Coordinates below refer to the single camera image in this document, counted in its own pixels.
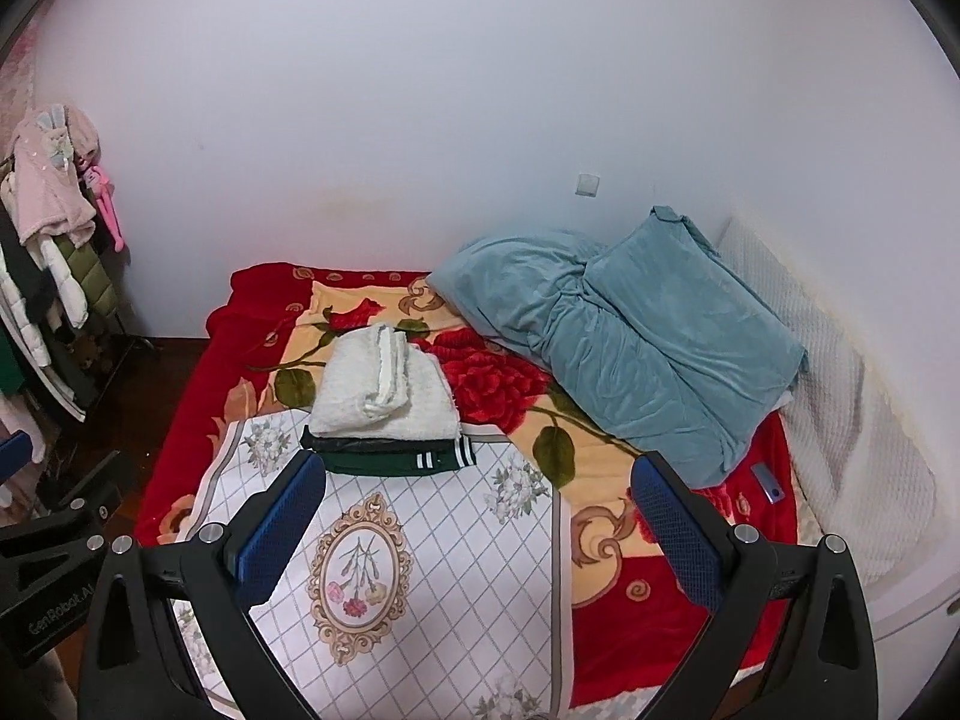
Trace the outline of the white knitted cardigan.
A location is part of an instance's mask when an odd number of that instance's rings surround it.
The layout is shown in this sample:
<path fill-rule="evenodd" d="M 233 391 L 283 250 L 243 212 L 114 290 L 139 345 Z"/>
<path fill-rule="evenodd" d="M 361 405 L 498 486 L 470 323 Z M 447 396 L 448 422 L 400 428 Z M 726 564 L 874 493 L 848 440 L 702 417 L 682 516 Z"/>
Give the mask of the white knitted cardigan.
<path fill-rule="evenodd" d="M 335 342 L 308 429 L 316 437 L 457 439 L 460 416 L 438 359 L 378 323 Z"/>

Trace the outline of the clothes rack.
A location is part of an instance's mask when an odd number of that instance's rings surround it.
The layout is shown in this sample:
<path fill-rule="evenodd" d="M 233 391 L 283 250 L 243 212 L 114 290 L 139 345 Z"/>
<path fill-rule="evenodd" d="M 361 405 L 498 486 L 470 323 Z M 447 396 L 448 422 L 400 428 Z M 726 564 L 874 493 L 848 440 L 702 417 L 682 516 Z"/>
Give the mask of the clothes rack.
<path fill-rule="evenodd" d="M 11 219 L 13 179 L 13 163 L 3 161 L 2 227 L 9 224 L 16 231 Z M 106 231 L 96 227 L 88 242 L 107 270 L 112 245 L 107 242 Z M 85 325 L 76 330 L 56 302 L 39 327 L 52 358 L 49 367 L 39 367 L 32 360 L 2 294 L 3 332 L 7 333 L 8 343 L 16 355 L 16 366 L 25 378 L 18 390 L 39 427 L 41 442 L 37 453 L 46 467 L 46 481 L 53 486 L 67 483 L 80 474 L 82 461 L 78 455 L 83 452 L 83 444 L 91 439 L 98 422 L 103 421 L 104 413 L 109 410 L 107 399 L 116 393 L 121 372 L 143 348 L 143 343 L 125 328 L 121 294 L 119 309 L 112 319 L 104 320 L 89 312 Z"/>

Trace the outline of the white puffer jacket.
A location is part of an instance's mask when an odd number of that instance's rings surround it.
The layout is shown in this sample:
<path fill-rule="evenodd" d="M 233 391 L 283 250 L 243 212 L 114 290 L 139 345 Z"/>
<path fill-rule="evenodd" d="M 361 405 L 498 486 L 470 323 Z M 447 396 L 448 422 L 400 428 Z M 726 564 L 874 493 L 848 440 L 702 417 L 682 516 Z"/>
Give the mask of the white puffer jacket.
<path fill-rule="evenodd" d="M 85 293 L 65 255 L 49 236 L 23 245 L 9 224 L 2 227 L 2 294 L 29 355 L 39 367 L 52 364 L 39 322 L 58 302 L 71 327 L 80 330 L 89 317 Z"/>

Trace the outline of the olive green puffer vest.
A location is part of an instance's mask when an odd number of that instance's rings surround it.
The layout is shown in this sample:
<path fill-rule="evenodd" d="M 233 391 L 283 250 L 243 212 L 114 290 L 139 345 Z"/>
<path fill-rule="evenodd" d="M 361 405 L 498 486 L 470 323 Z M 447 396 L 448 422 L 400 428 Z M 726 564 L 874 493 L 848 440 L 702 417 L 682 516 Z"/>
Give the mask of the olive green puffer vest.
<path fill-rule="evenodd" d="M 112 319 L 119 309 L 119 294 L 93 245 L 87 242 L 76 247 L 68 236 L 59 236 L 55 242 L 71 277 L 83 291 L 89 312 L 104 320 Z"/>

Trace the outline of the small blue phone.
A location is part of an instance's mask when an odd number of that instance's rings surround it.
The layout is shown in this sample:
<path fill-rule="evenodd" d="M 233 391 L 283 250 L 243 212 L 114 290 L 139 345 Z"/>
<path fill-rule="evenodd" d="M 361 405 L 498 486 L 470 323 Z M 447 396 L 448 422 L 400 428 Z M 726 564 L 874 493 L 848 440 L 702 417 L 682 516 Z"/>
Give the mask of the small blue phone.
<path fill-rule="evenodd" d="M 778 504 L 786 497 L 784 488 L 779 483 L 775 473 L 771 472 L 765 463 L 755 463 L 755 465 L 750 466 L 750 472 L 754 475 L 758 486 L 760 486 L 770 504 Z"/>

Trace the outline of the red floral blanket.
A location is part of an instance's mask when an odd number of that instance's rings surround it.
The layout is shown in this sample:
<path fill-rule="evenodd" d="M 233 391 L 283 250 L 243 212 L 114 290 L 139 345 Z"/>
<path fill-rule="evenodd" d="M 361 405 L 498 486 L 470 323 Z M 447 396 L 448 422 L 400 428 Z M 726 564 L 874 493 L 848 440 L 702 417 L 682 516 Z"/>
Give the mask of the red floral blanket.
<path fill-rule="evenodd" d="M 387 323 L 435 355 L 472 444 L 504 440 L 568 512 L 571 697 L 556 718 L 640 713 L 706 614 L 631 502 L 630 457 L 544 372 L 469 330 L 420 273 L 238 271 L 146 486 L 135 532 L 169 544 L 231 518 L 298 450 L 335 342 Z"/>

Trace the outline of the pink hanger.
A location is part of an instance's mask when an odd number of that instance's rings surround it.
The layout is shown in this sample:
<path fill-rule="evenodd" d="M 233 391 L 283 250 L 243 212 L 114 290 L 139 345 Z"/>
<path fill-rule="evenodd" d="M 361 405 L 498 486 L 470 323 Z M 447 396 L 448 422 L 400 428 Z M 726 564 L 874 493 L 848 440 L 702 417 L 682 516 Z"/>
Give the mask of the pink hanger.
<path fill-rule="evenodd" d="M 112 241 L 112 249 L 120 254 L 125 249 L 125 239 L 114 206 L 114 185 L 107 174 L 94 164 L 85 167 L 85 171 L 82 172 L 82 183 L 89 198 L 93 200 L 94 208 L 98 210 L 99 218 L 106 225 Z"/>

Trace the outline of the dark green striped garment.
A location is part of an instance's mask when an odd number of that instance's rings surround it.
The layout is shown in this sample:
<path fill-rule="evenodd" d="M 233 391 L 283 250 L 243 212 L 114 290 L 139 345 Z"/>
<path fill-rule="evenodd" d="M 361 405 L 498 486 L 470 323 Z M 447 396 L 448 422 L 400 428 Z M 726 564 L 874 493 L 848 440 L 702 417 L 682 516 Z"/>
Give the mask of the dark green striped garment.
<path fill-rule="evenodd" d="M 454 473 L 477 465 L 464 436 L 455 439 L 400 440 L 319 437 L 302 431 L 301 447 L 320 456 L 325 470 L 363 478 L 416 478 Z"/>

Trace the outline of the pink fluffy garment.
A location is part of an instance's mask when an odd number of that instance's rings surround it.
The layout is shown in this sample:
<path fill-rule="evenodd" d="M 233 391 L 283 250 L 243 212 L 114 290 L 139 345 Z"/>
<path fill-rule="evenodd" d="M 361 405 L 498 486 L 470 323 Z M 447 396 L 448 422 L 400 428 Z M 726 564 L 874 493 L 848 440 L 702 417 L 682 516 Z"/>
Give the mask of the pink fluffy garment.
<path fill-rule="evenodd" d="M 23 244 L 34 236 L 67 236 L 80 247 L 93 238 L 96 211 L 76 174 L 70 112 L 63 104 L 30 109 L 14 127 L 11 219 Z"/>

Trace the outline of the blue-grey duvet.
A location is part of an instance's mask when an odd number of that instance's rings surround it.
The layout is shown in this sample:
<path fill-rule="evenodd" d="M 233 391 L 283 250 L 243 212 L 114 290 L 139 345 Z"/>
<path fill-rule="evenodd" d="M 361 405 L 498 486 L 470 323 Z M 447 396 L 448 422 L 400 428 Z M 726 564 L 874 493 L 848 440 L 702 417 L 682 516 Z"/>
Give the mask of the blue-grey duvet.
<path fill-rule="evenodd" d="M 804 346 L 690 218 L 656 206 L 623 241 L 477 239 L 428 283 L 475 332 L 550 372 L 602 431 L 713 488 L 793 388 Z"/>

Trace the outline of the white wall socket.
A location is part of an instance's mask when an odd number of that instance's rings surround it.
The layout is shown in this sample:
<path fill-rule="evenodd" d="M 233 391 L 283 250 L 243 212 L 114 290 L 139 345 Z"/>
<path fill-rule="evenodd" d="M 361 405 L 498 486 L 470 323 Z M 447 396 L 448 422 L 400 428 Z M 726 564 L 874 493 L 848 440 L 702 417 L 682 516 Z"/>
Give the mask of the white wall socket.
<path fill-rule="evenodd" d="M 601 177 L 594 174 L 579 174 L 574 193 L 578 197 L 596 197 L 601 187 Z"/>

